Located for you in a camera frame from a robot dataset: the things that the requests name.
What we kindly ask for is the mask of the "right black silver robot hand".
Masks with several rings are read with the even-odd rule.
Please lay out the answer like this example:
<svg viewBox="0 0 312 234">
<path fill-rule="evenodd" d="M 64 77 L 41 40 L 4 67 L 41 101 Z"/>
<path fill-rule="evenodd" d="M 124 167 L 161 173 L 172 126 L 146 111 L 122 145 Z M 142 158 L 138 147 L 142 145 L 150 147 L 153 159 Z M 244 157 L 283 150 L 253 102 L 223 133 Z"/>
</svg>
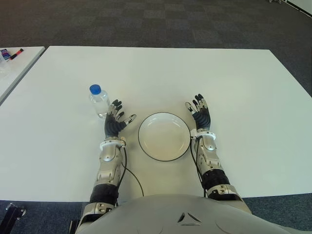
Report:
<svg viewBox="0 0 312 234">
<path fill-rule="evenodd" d="M 185 106 L 195 121 L 197 132 L 209 131 L 211 117 L 206 100 L 201 94 L 197 94 L 192 102 L 193 104 L 185 102 Z"/>
</svg>

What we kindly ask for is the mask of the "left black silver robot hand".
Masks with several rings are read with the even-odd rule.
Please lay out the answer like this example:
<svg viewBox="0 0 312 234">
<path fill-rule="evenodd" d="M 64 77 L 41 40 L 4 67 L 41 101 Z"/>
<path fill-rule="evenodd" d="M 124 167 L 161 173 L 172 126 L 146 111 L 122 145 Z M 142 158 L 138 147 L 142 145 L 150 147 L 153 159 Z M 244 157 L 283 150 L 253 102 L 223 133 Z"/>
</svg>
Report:
<svg viewBox="0 0 312 234">
<path fill-rule="evenodd" d="M 118 99 L 115 99 L 109 105 L 104 124 L 104 133 L 106 138 L 118 138 L 119 133 L 130 123 L 132 123 L 137 117 L 135 114 L 133 114 L 125 119 L 122 119 L 125 114 L 123 111 L 121 111 L 122 107 L 122 101 Z"/>
</svg>

